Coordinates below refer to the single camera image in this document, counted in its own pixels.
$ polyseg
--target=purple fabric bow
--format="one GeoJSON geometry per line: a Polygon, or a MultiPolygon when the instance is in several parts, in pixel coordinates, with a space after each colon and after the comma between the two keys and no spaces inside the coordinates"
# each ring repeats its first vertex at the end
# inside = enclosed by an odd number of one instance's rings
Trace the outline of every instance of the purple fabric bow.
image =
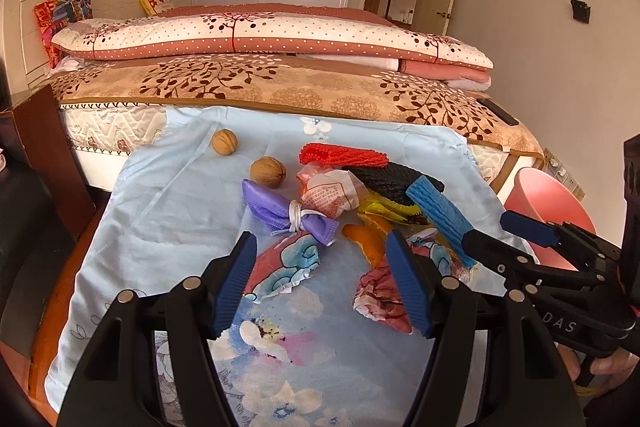
{"type": "Polygon", "coordinates": [[[336,220],[315,210],[302,209],[297,201],[289,201],[250,180],[242,180],[242,195],[252,214],[265,222],[271,232],[305,230],[326,247],[333,242],[338,229],[336,220]]]}

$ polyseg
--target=human hand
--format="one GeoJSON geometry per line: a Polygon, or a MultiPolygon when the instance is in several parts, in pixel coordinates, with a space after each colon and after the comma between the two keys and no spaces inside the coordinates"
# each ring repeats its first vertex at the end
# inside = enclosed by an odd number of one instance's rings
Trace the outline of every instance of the human hand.
{"type": "MultiPolygon", "coordinates": [[[[571,381],[580,375],[580,360],[573,349],[558,344],[560,357],[564,362],[571,381]]],[[[598,388],[597,395],[607,393],[625,382],[636,368],[638,357],[626,349],[619,347],[613,355],[606,359],[596,359],[591,362],[592,375],[609,375],[609,378],[598,388]]]]}

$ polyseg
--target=white wall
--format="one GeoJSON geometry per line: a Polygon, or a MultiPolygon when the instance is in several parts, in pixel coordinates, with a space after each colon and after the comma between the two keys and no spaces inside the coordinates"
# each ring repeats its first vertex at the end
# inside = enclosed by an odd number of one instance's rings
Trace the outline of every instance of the white wall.
{"type": "Polygon", "coordinates": [[[597,232],[620,243],[623,141],[640,132],[640,0],[455,0],[449,34],[495,65],[490,94],[551,149],[586,191],[597,232]]]}

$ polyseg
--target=polka dot quilt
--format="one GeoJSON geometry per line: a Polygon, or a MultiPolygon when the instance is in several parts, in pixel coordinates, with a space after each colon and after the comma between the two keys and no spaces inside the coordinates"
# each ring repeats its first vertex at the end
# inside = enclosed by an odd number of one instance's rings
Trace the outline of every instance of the polka dot quilt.
{"type": "Polygon", "coordinates": [[[488,71],[478,49],[456,39],[395,26],[308,14],[208,13],[69,25],[53,44],[75,57],[129,60],[210,53],[312,53],[404,58],[488,71]]]}

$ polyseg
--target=metal screw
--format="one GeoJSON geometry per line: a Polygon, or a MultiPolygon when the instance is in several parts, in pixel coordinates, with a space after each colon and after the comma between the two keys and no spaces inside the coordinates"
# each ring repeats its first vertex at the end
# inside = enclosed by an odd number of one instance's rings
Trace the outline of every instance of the metal screw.
{"type": "Polygon", "coordinates": [[[192,276],[187,277],[184,281],[182,281],[182,287],[185,290],[194,290],[200,286],[200,277],[192,276]]]}
{"type": "Polygon", "coordinates": [[[118,293],[118,302],[126,303],[133,298],[133,292],[131,290],[122,290],[118,293]]]}
{"type": "Polygon", "coordinates": [[[514,302],[522,302],[524,301],[524,293],[520,290],[511,290],[509,292],[509,298],[514,302]]]}
{"type": "Polygon", "coordinates": [[[458,281],[458,279],[456,279],[455,277],[443,277],[440,281],[440,284],[442,284],[442,286],[447,290],[455,290],[456,288],[458,288],[458,286],[460,286],[460,281],[458,281]]]}

